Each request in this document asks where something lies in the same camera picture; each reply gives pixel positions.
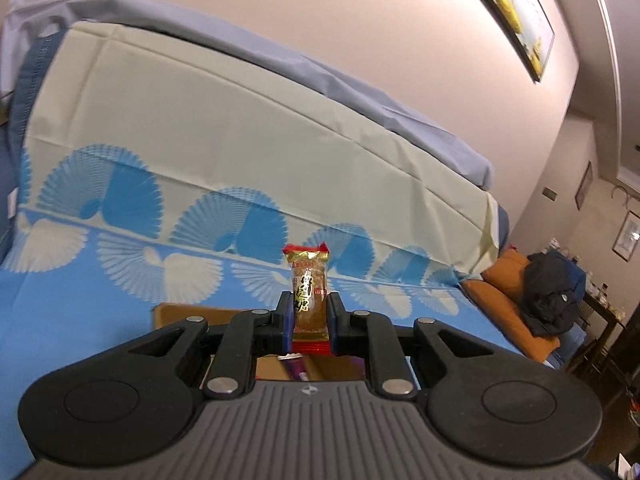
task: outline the beige wall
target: beige wall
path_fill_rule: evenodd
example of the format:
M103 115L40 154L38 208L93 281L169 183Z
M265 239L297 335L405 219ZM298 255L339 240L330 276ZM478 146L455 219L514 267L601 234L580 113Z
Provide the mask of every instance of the beige wall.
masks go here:
M568 114L545 170L511 233L510 243L525 254L539 251L552 237L561 244L568 244L584 211L578 211L575 193L589 161L594 177L597 177L593 123ZM542 195L545 187L558 194L554 202Z
M494 195L512 222L556 140L578 69L554 0L540 0L556 32L541 84L480 0L168 1L295 47L424 112L494 163Z
M611 198L613 184L596 180L587 195L580 221L569 239L570 250L580 256L580 266L593 272L593 281L598 285L609 285L610 302L626 312L625 322L640 301L640 250L626 262L611 248L625 219L624 195L621 191ZM640 204L630 202L630 207L640 214ZM589 318L591 330L599 335L605 323L596 314ZM620 333L614 332L609 343Z

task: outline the gray cloth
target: gray cloth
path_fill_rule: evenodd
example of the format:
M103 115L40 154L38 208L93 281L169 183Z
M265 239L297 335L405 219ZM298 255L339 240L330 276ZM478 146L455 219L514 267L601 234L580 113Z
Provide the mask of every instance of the gray cloth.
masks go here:
M35 38L80 20L154 30L254 63L361 113L476 186L491 186L494 170L488 160L384 92L229 22L156 0L12 0L0 41L2 95L13 90L22 60Z

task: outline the framed picture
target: framed picture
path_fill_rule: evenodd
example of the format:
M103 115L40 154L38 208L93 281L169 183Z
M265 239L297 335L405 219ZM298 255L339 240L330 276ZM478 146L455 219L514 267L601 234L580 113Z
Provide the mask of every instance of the framed picture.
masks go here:
M587 164L587 169L584 170L584 175L580 181L578 191L575 193L575 205L578 206L578 211L582 209L584 199L587 197L587 192L593 183L593 168L591 167L591 161Z
M534 81L540 81L555 34L539 0L484 0Z
M625 221L622 222L616 242L613 244L613 252L628 262L640 240L640 216L627 211Z

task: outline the orange pillow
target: orange pillow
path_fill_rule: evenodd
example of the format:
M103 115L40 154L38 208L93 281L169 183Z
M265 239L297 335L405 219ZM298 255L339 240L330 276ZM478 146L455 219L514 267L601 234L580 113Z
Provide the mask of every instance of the orange pillow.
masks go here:
M462 282L465 292L524 355L543 363L560 346L556 336L533 336L518 315L518 306L489 283Z
M524 268L528 263L529 260L525 256L509 249L482 273L482 278L510 300L520 303L524 291Z

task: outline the wooden table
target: wooden table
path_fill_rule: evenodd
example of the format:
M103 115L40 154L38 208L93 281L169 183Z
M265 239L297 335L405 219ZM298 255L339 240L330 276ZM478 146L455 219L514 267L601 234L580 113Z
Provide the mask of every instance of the wooden table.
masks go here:
M607 322L607 326L600 334L600 337L591 342L582 352L580 352L575 359L575 368L583 361L585 357L587 357L586 366L583 368L581 375L586 375L588 371L593 366L594 362L600 355L600 352L607 344L607 341L613 334L613 331L616 328L616 325L620 325L622 328L625 326L620 322L620 320L616 317L612 310L609 310L606 306L600 304L600 302L594 298L591 294L586 293L584 295L583 301L593 309L593 311L598 314L604 321Z

